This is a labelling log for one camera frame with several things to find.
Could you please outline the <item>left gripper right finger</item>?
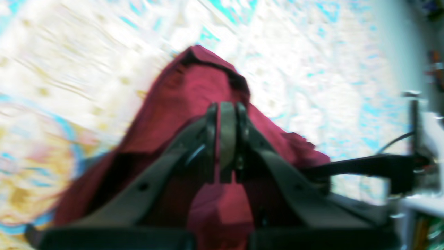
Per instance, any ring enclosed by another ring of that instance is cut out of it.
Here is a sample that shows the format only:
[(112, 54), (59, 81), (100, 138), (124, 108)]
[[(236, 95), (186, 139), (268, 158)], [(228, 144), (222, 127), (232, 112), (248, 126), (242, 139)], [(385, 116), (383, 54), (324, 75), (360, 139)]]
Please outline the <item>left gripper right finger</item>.
[(322, 196), (285, 161), (236, 104), (236, 182), (253, 214), (249, 250), (398, 250), (392, 230), (374, 226)]

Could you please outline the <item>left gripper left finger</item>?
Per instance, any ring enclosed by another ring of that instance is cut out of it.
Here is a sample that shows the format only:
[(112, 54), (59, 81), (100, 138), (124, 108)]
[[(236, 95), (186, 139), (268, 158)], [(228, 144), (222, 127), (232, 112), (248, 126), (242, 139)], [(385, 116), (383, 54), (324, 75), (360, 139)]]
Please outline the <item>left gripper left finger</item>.
[(225, 116), (229, 131), (235, 131), (233, 104), (211, 104), (202, 118), (175, 137), (158, 160), (102, 208), (65, 227), (39, 231), (27, 225), (27, 241), (37, 250), (197, 249), (194, 234), (184, 229), (185, 220), (167, 228), (141, 223), (174, 189), (188, 192), (180, 206), (187, 215), (200, 188), (215, 182), (217, 127)]

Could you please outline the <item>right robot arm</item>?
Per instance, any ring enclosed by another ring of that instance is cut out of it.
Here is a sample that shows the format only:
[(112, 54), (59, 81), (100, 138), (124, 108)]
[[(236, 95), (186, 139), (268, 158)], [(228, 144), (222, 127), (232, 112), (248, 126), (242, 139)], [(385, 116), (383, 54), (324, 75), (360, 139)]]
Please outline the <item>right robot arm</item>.
[(423, 155), (376, 155), (330, 162), (301, 172), (309, 179), (341, 174), (383, 177), (391, 182), (391, 194), (405, 194), (413, 190), (420, 173), (432, 173), (437, 169), (433, 160)]

